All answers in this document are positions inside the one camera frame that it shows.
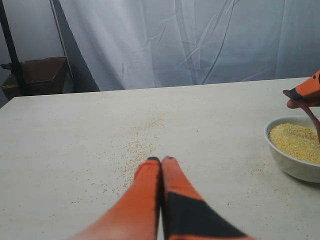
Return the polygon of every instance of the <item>white bowl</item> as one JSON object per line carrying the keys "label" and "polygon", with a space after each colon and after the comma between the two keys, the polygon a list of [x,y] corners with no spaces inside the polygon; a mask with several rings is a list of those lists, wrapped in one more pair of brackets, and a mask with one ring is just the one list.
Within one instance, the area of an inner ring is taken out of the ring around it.
{"label": "white bowl", "polygon": [[279,150],[269,139],[270,131],[280,124],[294,124],[302,127],[315,129],[311,119],[306,116],[284,116],[269,122],[264,129],[264,136],[269,144],[271,155],[279,168],[297,179],[320,183],[320,164],[309,163],[289,156]]}

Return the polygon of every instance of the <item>black pole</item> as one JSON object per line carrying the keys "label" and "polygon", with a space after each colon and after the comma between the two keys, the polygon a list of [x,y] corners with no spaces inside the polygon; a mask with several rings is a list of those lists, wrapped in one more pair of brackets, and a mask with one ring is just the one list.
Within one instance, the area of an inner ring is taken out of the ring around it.
{"label": "black pole", "polygon": [[3,0],[0,0],[0,22],[2,26],[3,35],[5,38],[6,46],[9,51],[11,62],[9,64],[1,64],[3,69],[11,70],[11,73],[15,75],[16,81],[23,95],[26,95],[27,84],[24,80],[24,72],[22,66],[19,62],[14,41],[12,39],[7,15],[5,12],[5,7]]}

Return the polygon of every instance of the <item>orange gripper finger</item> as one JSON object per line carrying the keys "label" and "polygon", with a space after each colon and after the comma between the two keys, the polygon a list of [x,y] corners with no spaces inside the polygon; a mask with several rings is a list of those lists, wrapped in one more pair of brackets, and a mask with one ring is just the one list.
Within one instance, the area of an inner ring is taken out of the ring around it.
{"label": "orange gripper finger", "polygon": [[156,240],[161,184],[160,161],[148,158],[138,167],[133,184],[119,201],[70,240]]}
{"label": "orange gripper finger", "polygon": [[311,97],[320,98],[320,70],[305,82],[291,89],[289,93],[294,100],[298,100],[300,98],[307,99]]}
{"label": "orange gripper finger", "polygon": [[161,166],[164,186],[161,211],[166,240],[254,240],[206,204],[175,158],[165,157]]}

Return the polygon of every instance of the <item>table surface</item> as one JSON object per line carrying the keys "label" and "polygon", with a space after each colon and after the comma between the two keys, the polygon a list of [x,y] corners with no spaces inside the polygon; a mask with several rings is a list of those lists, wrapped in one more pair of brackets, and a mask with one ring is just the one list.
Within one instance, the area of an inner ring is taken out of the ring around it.
{"label": "table surface", "polygon": [[280,171],[264,138],[272,119],[304,114],[282,90],[305,79],[14,98],[0,109],[0,239],[68,238],[166,155],[246,233],[319,239],[320,186]]}

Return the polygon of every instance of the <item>cardboard box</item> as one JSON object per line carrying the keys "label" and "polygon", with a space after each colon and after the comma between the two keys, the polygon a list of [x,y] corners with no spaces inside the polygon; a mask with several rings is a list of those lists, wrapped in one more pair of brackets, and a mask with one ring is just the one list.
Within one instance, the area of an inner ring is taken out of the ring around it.
{"label": "cardboard box", "polygon": [[[28,96],[62,94],[69,66],[66,57],[49,57],[22,62]],[[22,96],[16,77],[11,74],[1,86],[6,98]]]}

